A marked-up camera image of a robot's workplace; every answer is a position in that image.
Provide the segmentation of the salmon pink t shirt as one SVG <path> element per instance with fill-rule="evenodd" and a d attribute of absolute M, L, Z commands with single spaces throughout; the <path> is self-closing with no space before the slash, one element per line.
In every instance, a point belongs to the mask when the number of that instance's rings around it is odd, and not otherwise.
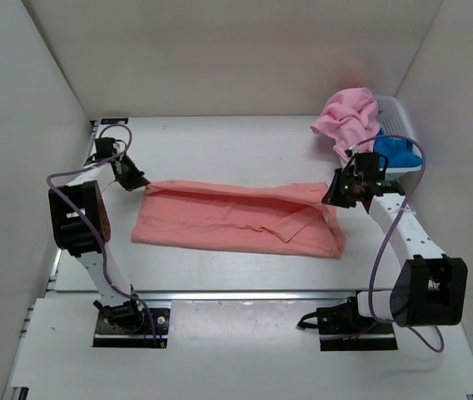
<path fill-rule="evenodd" d="M 346 237 L 324 182 L 279 187 L 166 180 L 144 191 L 135 243 L 237 253 L 341 258 Z"/>

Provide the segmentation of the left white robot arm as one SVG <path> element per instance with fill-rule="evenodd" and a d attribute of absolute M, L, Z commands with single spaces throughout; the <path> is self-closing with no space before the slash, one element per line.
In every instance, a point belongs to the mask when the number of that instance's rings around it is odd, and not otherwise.
<path fill-rule="evenodd" d="M 99 137 L 95 153 L 81 169 L 56 172 L 46 183 L 57 246 L 87 271 L 99 293 L 94 306 L 100 314 L 124 332 L 137 333 L 153 323 L 153 315 L 111 255 L 111 224 L 102 198 L 115 183 L 129 192 L 148 184 L 127 155 L 130 144 Z"/>

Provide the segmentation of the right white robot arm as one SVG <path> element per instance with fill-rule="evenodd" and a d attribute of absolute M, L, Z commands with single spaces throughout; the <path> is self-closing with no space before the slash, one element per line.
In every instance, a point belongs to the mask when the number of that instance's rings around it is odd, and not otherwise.
<path fill-rule="evenodd" d="M 411 211 L 401 185 L 386 178 L 388 161 L 376 152 L 355 153 L 335 174 L 323 204 L 353 208 L 361 204 L 385 234 L 378 253 L 392 248 L 401 270 L 390 291 L 371 282 L 343 313 L 352 333 L 373 320 L 404 328 L 454 326 L 462 319 L 468 269 L 436 245 Z"/>

